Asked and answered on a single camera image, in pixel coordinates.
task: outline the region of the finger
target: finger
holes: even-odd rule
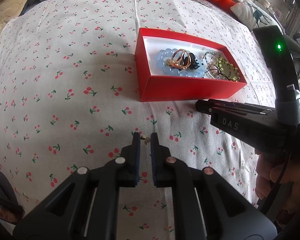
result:
[[[270,179],[276,182],[282,171],[283,164],[280,164],[272,168],[270,172]],[[280,183],[287,183],[289,181],[298,182],[300,181],[300,161],[290,160],[287,169],[281,179]]]
[[[256,180],[256,188],[263,194],[263,196],[268,196],[271,190],[269,180],[266,180],[264,177],[258,175]]]
[[[263,200],[265,196],[258,189],[255,189],[254,191],[256,192],[257,197]]]
[[[287,210],[289,214],[293,214],[300,209],[300,182],[293,183],[291,195],[282,209]]]
[[[256,172],[265,179],[270,180],[271,169],[271,163],[266,161],[264,154],[260,154],[257,162]]]

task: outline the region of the light blue bead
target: light blue bead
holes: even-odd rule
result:
[[[171,57],[172,56],[172,49],[166,49],[166,55],[167,57]]]
[[[201,74],[199,72],[194,72],[194,77],[201,77]]]
[[[172,76],[179,76],[180,71],[177,68],[172,69],[171,75]]]
[[[154,56],[154,59],[155,59],[155,60],[163,59],[162,54],[160,54],[160,53],[156,54],[156,55]]]
[[[200,73],[201,77],[203,77],[203,76],[204,76],[204,71],[203,71],[202,69],[198,69],[198,70],[197,70],[197,72],[199,72],[199,73]]]
[[[165,56],[166,55],[166,51],[164,49],[160,50],[159,53],[162,55],[162,56]]]
[[[162,59],[160,59],[155,62],[155,65],[161,69],[166,65],[166,63]]]
[[[188,77],[195,77],[194,72],[189,72]]]
[[[164,66],[163,72],[164,72],[166,75],[171,75],[171,68],[170,68],[169,66]]]
[[[184,70],[180,71],[179,73],[180,77],[187,77],[188,76],[188,73]]]

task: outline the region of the black handle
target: black handle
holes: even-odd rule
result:
[[[290,156],[287,154],[264,154],[266,161],[270,162],[273,167],[289,161]],[[272,222],[276,219],[278,213],[282,210],[283,205],[287,201],[293,186],[293,182],[284,184],[275,184],[270,181],[272,187],[269,195],[258,200],[258,210],[266,215]]]

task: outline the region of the bed sheet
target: bed sheet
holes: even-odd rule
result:
[[[139,102],[138,29],[228,47],[248,84],[229,100],[273,106],[274,87],[249,30],[190,0],[47,0],[0,36],[0,171],[30,212],[80,166],[103,166],[133,132],[157,132],[171,154],[213,167],[253,205],[254,149],[210,125],[195,101]],[[142,141],[139,184],[120,192],[117,239],[174,239],[172,197],[156,189]]]

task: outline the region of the black cable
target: black cable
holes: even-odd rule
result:
[[[268,213],[271,205],[273,204],[274,199],[276,198],[276,196],[278,194],[278,191],[280,189],[280,181],[281,181],[281,179],[282,179],[282,177],[283,177],[283,175],[284,175],[284,173],[285,173],[285,171],[287,169],[290,157],[291,157],[291,153],[287,151],[286,156],[285,156],[285,160],[284,160],[284,163],[283,163],[283,167],[282,167],[282,170],[281,170],[281,173],[280,173],[277,181],[275,182],[275,184],[271,188],[271,191],[270,191],[269,195],[265,199],[265,201],[264,201],[264,203],[262,205],[262,208],[260,209],[260,211],[264,215],[266,215]]]

